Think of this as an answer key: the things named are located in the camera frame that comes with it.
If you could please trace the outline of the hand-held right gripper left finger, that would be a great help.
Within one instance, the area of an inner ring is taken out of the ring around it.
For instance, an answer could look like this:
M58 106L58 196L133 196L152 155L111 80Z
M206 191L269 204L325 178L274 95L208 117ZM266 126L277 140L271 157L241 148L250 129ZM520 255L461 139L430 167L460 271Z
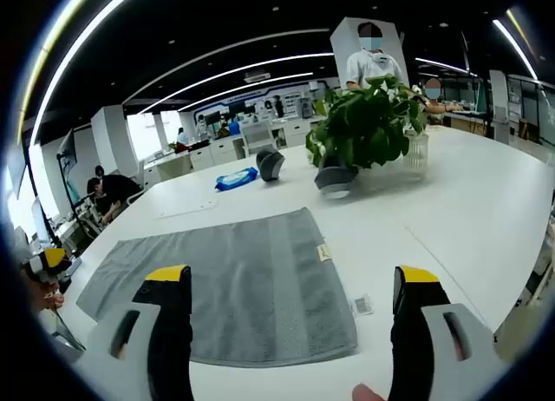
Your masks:
M106 400L192 400L191 313L189 266L148 274L90 333L87 380Z

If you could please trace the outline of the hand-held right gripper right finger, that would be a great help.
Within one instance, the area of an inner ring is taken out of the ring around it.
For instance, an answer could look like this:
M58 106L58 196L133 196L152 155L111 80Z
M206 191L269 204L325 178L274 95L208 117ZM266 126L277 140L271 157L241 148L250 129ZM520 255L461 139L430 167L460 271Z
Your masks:
M438 278L395 269L389 400L478 400L506 371L493 334Z

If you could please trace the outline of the person's left hand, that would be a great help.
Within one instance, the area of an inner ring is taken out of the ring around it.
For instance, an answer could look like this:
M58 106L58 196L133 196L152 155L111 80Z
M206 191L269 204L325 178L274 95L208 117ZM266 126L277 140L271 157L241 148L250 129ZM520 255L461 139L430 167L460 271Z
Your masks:
M45 309L57 309L64 303L64 296L59 292L59 286L41 282L31 282L32 306L36 312Z

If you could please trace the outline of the person's right hand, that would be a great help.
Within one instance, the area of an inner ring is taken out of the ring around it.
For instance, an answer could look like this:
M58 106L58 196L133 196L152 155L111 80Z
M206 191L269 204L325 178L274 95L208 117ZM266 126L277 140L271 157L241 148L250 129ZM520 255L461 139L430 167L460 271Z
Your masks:
M353 401L384 401L384 398L364 384L358 384L353 388L351 398Z

